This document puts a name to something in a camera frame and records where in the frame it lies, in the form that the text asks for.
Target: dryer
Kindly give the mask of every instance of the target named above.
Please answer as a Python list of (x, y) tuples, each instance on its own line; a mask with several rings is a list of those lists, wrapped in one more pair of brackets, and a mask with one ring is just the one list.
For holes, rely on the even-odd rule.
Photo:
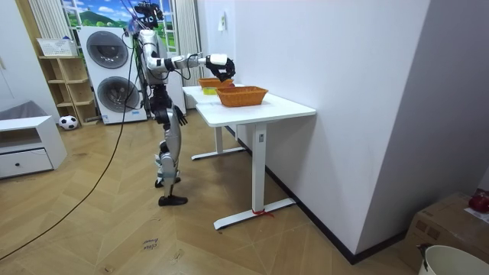
[(104, 123), (122, 122), (128, 95), (124, 121), (147, 120), (131, 38), (121, 27), (80, 27), (78, 36)]

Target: baseboard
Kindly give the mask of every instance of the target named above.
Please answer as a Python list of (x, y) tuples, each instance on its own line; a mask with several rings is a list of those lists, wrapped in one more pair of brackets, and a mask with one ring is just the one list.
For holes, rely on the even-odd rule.
[[(229, 131), (229, 133), (231, 133), (233, 136), (235, 136), (235, 132), (229, 126), (226, 126), (225, 128)], [(250, 154), (250, 156), (253, 155), (253, 151), (251, 151), (251, 149), (243, 141), (238, 139), (238, 143), (244, 149), (246, 149), (246, 151)], [(316, 215), (314, 215), (314, 213), (304, 204), (304, 202), (301, 201), (296, 196), (296, 194), (294, 194), (292, 192), (292, 190), (290, 190), (289, 187), (287, 187), (285, 185), (285, 183), (283, 183), (283, 181), (280, 180), (280, 178), (277, 175), (275, 175), (275, 173), (272, 170), (270, 170), (270, 168), (268, 168), (266, 165), (265, 165), (265, 171), (267, 172), (268, 176), (270, 176), (275, 181), (275, 183), (290, 198), (292, 198), (293, 200), (296, 201), (297, 206), (299, 206), (299, 208), (304, 213), (306, 213), (307, 217), (314, 223), (314, 225), (316, 225), (319, 228), (319, 230), (329, 239), (329, 241), (331, 241), (331, 243), (333, 245), (335, 245), (335, 247), (340, 251), (340, 253), (343, 255), (343, 257), (345, 257), (345, 259), (348, 260), (348, 262), (350, 264), (356, 264), (356, 263), (368, 258), (368, 257), (372, 256), (373, 254), (376, 254), (377, 252), (382, 251), (385, 248), (388, 248), (392, 244), (395, 244), (398, 241), (403, 240), (404, 237), (406, 236), (407, 231), (401, 232), (398, 235), (395, 235), (392, 238), (389, 238), (386, 241), (381, 242), (380, 244), (376, 244), (375, 246), (370, 247), (367, 250), (362, 251), (359, 254), (353, 254), (349, 249), (347, 249), (347, 247), (342, 243), (342, 241), (340, 241), (336, 237), (336, 235), (333, 234), (333, 232), (331, 230), (329, 230), (329, 228), (324, 223), (322, 223), (321, 220)]]

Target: table frame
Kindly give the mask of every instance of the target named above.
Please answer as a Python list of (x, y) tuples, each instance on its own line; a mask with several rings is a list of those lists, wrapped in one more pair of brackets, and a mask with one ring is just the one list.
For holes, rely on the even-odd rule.
[(215, 138), (215, 151), (210, 152), (210, 153), (197, 154), (195, 156), (192, 156), (192, 160), (201, 160), (201, 159), (207, 158), (207, 157), (215, 157), (215, 156), (220, 156), (220, 155), (224, 155), (224, 154), (242, 152), (242, 151), (246, 150), (243, 147), (236, 147), (236, 148), (231, 148), (231, 149), (222, 149), (222, 127), (215, 127), (214, 128), (214, 138)]
[(241, 212), (238, 214), (230, 215), (229, 217), (220, 218), (214, 222), (214, 228), (216, 230), (223, 229), (229, 225), (233, 225), (239, 222), (246, 221), (250, 218), (259, 216), (255, 214), (257, 212), (272, 212), (283, 207), (296, 204), (291, 199), (282, 199), (278, 202), (272, 202), (271, 204), (264, 204), (265, 195), (265, 158), (267, 149), (267, 123), (261, 122), (253, 125), (253, 155), (252, 155), (252, 199), (251, 210)]

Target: cardboard box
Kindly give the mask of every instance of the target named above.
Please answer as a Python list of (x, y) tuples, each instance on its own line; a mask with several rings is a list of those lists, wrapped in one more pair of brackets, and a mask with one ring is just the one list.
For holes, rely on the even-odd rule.
[(489, 224), (466, 212), (470, 196), (456, 193), (416, 213), (400, 258), (416, 272), (421, 267), (418, 244), (439, 244), (468, 252), (489, 264)]

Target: white bucket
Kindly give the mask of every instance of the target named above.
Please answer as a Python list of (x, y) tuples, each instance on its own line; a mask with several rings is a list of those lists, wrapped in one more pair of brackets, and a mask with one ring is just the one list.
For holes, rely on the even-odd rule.
[(425, 249), (419, 275), (489, 274), (489, 264), (457, 248), (434, 245)]

